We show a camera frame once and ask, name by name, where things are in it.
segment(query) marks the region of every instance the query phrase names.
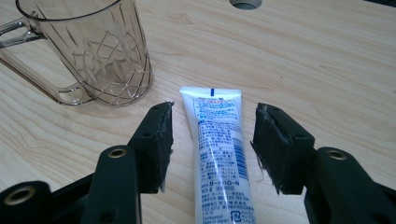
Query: wood grain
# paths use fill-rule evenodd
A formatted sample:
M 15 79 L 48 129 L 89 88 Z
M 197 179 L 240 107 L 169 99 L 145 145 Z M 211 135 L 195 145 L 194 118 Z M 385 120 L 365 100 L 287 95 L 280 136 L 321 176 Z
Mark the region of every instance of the wood grain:
M 93 172 L 100 152 L 126 144 L 149 108 L 173 101 L 166 192 L 144 195 L 145 223 L 193 223 L 193 157 L 181 86 L 239 89 L 258 223 L 307 223 L 304 196 L 276 195 L 249 145 L 258 102 L 283 108 L 396 189 L 396 8 L 361 0 L 138 0 L 154 81 L 133 105 L 57 105 L 0 64 L 0 190 L 40 179 L 56 190 Z M 0 24 L 21 15 L 0 5 Z M 67 72 L 43 43 L 12 47 L 44 77 Z

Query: cup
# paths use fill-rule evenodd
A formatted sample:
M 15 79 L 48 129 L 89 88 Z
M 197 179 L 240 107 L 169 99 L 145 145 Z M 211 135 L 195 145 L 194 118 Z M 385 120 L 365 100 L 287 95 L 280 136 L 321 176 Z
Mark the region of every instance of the cup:
M 128 105 L 149 89 L 151 65 L 134 0 L 16 0 L 22 18 L 0 26 L 0 62 L 60 104 Z M 43 39 L 77 83 L 55 87 L 7 47 Z

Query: plastic mug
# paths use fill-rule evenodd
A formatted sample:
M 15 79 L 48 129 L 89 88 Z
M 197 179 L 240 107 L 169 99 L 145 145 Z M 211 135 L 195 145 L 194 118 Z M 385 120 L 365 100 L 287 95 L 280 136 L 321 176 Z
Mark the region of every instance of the plastic mug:
M 22 18 L 0 26 L 0 62 L 60 104 L 128 105 L 149 89 L 151 65 L 134 0 L 17 0 Z M 44 39 L 77 83 L 58 88 L 6 48 Z

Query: white tube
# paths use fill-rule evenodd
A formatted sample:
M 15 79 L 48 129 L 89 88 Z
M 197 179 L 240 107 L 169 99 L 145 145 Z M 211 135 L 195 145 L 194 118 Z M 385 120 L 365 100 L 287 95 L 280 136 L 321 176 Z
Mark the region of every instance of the white tube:
M 194 143 L 195 223 L 256 223 L 243 150 L 241 91 L 182 87 Z

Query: label on tube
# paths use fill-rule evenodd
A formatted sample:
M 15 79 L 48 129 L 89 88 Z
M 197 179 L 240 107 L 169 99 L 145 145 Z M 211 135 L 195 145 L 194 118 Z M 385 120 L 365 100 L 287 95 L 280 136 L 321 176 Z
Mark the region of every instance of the label on tube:
M 243 149 L 241 91 L 182 87 L 194 143 L 195 223 L 256 223 Z

